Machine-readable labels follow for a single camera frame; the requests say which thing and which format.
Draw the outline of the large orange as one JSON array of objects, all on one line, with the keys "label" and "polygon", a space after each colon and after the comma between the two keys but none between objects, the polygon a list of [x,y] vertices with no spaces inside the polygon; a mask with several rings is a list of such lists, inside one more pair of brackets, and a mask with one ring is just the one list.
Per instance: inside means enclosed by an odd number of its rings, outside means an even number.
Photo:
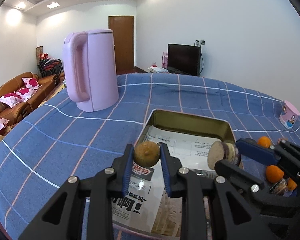
[{"label": "large orange", "polygon": [[266,179],[271,184],[276,184],[284,177],[284,172],[275,165],[269,165],[266,168]]}]

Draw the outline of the lilac electric kettle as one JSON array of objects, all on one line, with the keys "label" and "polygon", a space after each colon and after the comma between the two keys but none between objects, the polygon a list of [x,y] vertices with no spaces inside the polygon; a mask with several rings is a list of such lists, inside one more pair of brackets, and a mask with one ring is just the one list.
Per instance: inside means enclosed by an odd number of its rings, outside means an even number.
[{"label": "lilac electric kettle", "polygon": [[112,30],[70,33],[62,59],[68,95],[80,110],[101,111],[118,101]]}]

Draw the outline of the brown wooden door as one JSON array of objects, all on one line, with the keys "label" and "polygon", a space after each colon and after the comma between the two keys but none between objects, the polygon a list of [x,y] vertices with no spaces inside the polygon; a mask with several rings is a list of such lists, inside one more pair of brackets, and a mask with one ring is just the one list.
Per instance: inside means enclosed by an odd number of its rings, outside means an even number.
[{"label": "brown wooden door", "polygon": [[134,68],[134,16],[109,16],[108,27],[113,31],[116,72],[131,73]]}]

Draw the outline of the blue checked tablecloth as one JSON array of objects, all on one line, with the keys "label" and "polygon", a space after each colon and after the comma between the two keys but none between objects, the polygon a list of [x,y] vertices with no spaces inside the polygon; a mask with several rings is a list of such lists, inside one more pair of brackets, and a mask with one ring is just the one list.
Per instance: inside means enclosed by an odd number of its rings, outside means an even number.
[{"label": "blue checked tablecloth", "polygon": [[17,239],[71,176],[88,178],[137,141],[155,109],[227,121],[235,138],[281,138],[300,145],[300,118],[286,129],[283,102],[223,81],[176,74],[117,77],[119,101],[85,113],[66,90],[38,107],[0,143],[0,222]]}]

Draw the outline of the printed paper in tin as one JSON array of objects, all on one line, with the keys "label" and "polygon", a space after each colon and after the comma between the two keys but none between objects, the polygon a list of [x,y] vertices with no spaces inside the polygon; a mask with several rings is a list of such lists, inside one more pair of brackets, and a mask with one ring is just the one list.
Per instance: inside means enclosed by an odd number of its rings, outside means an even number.
[{"label": "printed paper in tin", "polygon": [[[166,144],[170,156],[178,158],[186,168],[203,177],[215,178],[215,171],[208,167],[207,156],[216,138],[165,131],[151,125],[138,142],[149,141]],[[114,222],[140,233],[178,237],[182,200],[168,196],[167,178],[166,158],[152,167],[134,163],[125,197],[113,199]]]}]

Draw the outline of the brown leather sofa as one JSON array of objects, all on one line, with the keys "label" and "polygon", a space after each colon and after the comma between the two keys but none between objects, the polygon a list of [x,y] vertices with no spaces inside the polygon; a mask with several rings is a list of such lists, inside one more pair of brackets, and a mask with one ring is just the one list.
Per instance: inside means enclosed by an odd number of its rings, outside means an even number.
[{"label": "brown leather sofa", "polygon": [[20,74],[0,87],[0,142],[55,89],[59,77]]}]

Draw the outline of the small orange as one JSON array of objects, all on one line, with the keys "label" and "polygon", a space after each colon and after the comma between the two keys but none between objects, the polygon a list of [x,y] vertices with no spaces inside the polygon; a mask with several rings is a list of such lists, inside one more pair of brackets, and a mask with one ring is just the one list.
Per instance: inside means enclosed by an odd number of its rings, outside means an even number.
[{"label": "small orange", "polygon": [[271,139],[266,136],[262,136],[258,139],[257,144],[264,147],[264,148],[269,148],[270,145],[272,145]]}]

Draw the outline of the pink cartoon mug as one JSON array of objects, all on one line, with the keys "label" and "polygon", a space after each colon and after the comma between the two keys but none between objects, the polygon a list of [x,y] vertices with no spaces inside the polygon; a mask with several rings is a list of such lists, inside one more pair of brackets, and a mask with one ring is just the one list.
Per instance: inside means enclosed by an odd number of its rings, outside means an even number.
[{"label": "pink cartoon mug", "polygon": [[300,112],[289,101],[285,101],[283,104],[282,112],[279,116],[279,120],[286,129],[292,129],[296,120],[298,120]]}]

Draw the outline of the green-brown kiwi fruit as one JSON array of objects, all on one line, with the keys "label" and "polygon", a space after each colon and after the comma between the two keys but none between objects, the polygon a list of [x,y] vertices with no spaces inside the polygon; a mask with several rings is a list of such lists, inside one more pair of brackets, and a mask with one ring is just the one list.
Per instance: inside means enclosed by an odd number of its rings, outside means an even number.
[{"label": "green-brown kiwi fruit", "polygon": [[160,159],[159,145],[152,141],[145,141],[134,148],[134,162],[142,167],[152,167]]}]

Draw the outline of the pink tin box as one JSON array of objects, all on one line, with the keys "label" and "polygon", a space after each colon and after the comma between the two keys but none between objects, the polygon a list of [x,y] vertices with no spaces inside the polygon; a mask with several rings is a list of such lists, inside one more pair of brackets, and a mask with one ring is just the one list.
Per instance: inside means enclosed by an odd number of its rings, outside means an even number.
[{"label": "pink tin box", "polygon": [[[208,151],[215,141],[235,142],[230,124],[224,120],[155,109],[136,144],[165,143],[170,155],[198,175],[215,178],[208,167]],[[114,227],[148,239],[177,239],[181,231],[182,199],[170,198],[164,186],[160,163],[132,166],[124,198],[112,202]]]}]

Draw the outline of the low tv stand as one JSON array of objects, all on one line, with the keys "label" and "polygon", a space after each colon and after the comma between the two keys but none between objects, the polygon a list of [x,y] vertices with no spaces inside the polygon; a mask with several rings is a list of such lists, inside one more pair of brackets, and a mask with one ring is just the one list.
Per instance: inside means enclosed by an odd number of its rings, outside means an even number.
[{"label": "low tv stand", "polygon": [[146,69],[140,68],[138,66],[134,66],[133,68],[135,73],[168,73],[168,70],[165,68],[161,68],[161,67],[149,67]]}]

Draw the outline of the wall power socket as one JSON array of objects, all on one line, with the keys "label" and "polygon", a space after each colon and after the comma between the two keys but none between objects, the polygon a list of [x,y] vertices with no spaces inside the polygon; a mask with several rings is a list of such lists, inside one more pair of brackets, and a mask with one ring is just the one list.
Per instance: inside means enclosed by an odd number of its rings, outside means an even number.
[{"label": "wall power socket", "polygon": [[204,40],[195,40],[194,42],[195,46],[204,46],[205,45],[205,41]]}]

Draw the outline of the black television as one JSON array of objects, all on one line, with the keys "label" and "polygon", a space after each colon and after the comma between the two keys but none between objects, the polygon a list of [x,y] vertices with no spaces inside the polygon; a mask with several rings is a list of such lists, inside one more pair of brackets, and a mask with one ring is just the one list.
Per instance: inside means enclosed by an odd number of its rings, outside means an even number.
[{"label": "black television", "polygon": [[198,76],[202,49],[199,46],[168,44],[167,69],[171,73]]}]

